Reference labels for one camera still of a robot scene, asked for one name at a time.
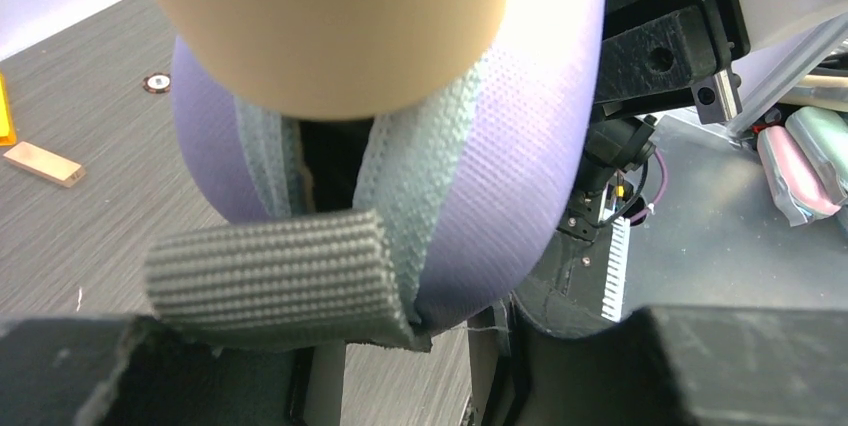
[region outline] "purple fabric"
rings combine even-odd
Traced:
[[[415,307],[431,329],[450,328],[505,297],[541,258],[583,148],[603,5],[551,5],[573,13],[569,26],[549,39],[568,52],[557,60],[500,40],[492,46],[470,137],[420,278]]]
[[[177,142],[201,193],[231,223],[268,220],[247,170],[232,94],[206,74],[180,39],[171,76]]]

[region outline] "yellow object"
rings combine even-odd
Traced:
[[[0,74],[0,146],[12,146],[17,141],[15,123],[12,122],[12,108],[6,94],[6,82]]]

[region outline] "beige cylinder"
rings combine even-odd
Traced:
[[[156,0],[209,74],[304,119],[414,104],[492,43],[506,0]]]

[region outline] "pink packaged item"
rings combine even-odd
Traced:
[[[839,211],[810,161],[786,129],[774,126],[762,131],[757,138],[757,151],[774,204],[789,220],[790,226],[808,224]]]

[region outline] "gray metal surface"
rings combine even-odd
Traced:
[[[632,232],[628,311],[648,303],[848,309],[848,238],[834,218],[790,228],[756,155],[717,135],[667,115],[655,140],[669,187],[657,214]]]
[[[152,239],[222,222],[182,164],[168,95],[141,88],[173,40],[151,0],[126,0],[0,62],[19,138],[88,170],[66,190],[0,163],[0,314],[146,311]],[[464,338],[430,355],[351,347],[343,424],[457,424]]]

